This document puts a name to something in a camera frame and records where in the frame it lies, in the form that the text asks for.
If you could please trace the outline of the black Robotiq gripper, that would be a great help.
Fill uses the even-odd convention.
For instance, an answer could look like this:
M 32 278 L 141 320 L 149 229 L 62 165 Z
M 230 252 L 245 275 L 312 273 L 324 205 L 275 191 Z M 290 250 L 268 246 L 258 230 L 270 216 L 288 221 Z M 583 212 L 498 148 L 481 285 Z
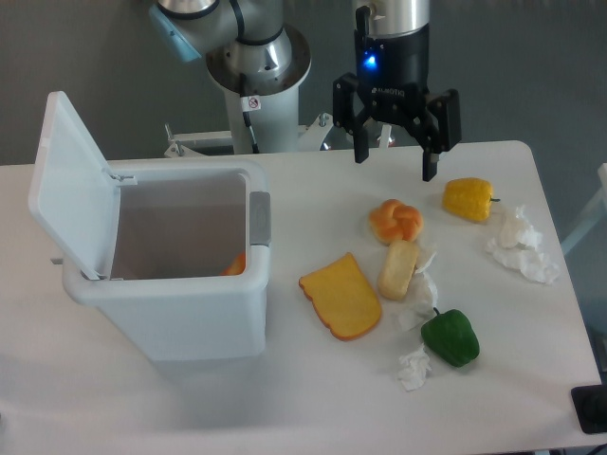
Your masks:
M 404 127 L 422 149 L 422 180 L 461 140 L 456 89 L 429 94 L 430 8 L 355 6 L 356 76 L 333 82 L 333 121 L 353 139 L 358 164 L 369 157 L 369 118 Z

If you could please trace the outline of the white metal robot base frame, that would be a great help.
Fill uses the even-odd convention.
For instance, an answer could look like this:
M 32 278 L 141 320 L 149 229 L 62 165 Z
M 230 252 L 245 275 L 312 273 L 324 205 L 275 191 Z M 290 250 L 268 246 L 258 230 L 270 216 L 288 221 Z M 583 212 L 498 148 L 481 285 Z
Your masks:
M 368 126 L 369 148 L 388 149 L 395 146 L 392 127 L 372 120 Z M 331 138 L 335 129 L 333 117 L 321 112 L 310 125 L 296 129 L 285 125 L 267 126 L 255 133 L 261 153 L 314 152 L 338 148 L 338 140 Z M 165 157 L 200 157 L 203 155 L 253 154 L 250 130 L 234 138 L 230 131 L 215 131 L 174 135 L 165 125 L 168 148 Z

